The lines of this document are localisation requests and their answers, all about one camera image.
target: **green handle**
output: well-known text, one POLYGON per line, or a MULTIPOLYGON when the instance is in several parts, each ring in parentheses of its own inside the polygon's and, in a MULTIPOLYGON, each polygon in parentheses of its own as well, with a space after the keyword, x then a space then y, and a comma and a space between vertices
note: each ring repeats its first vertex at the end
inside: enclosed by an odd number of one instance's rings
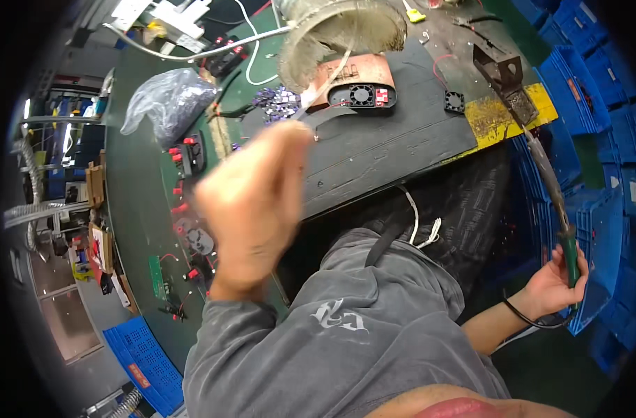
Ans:
MULTIPOLYGON (((575 226, 571 225, 568 231, 560 232, 559 241, 564 249, 564 261, 569 270, 569 287, 573 288, 580 278, 580 271, 578 270, 578 248, 575 245, 575 226)), ((578 310, 579 306, 580 302, 574 304, 572 310, 578 310)))

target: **circuit board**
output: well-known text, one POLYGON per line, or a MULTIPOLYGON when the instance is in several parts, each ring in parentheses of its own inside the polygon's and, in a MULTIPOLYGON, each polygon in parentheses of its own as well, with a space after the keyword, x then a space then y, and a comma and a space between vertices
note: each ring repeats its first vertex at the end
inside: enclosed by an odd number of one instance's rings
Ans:
POLYGON ((153 279, 153 293, 160 300, 167 300, 167 292, 164 289, 162 269, 160 267, 160 257, 153 255, 148 257, 148 267, 151 269, 151 279, 153 279))

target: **small black fan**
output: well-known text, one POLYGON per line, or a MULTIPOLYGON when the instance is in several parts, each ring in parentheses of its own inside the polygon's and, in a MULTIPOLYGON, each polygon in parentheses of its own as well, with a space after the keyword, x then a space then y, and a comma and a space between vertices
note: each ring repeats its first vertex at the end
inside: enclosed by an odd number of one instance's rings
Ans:
POLYGON ((354 84, 351 88, 349 107, 374 107, 373 86, 371 84, 354 84))

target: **plastic bag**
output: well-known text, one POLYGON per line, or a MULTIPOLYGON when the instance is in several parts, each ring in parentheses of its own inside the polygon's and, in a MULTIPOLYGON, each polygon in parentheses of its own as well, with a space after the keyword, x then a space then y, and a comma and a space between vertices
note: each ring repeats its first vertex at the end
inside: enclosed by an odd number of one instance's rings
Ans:
POLYGON ((205 81, 191 68, 178 68, 146 80, 132 95, 121 134, 129 135, 144 115, 153 123, 153 132, 163 149, 174 142, 213 103, 220 88, 205 81))

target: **gray sweatshirt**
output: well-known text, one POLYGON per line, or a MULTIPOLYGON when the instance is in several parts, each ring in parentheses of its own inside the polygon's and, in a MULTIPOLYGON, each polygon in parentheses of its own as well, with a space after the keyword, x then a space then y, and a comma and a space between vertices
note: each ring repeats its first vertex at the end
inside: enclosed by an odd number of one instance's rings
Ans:
POLYGON ((341 237, 280 324, 269 305, 207 302, 185 364, 188 415, 362 417, 433 383, 510 398, 454 322, 464 298, 453 277, 402 241, 364 268, 377 238, 341 237))

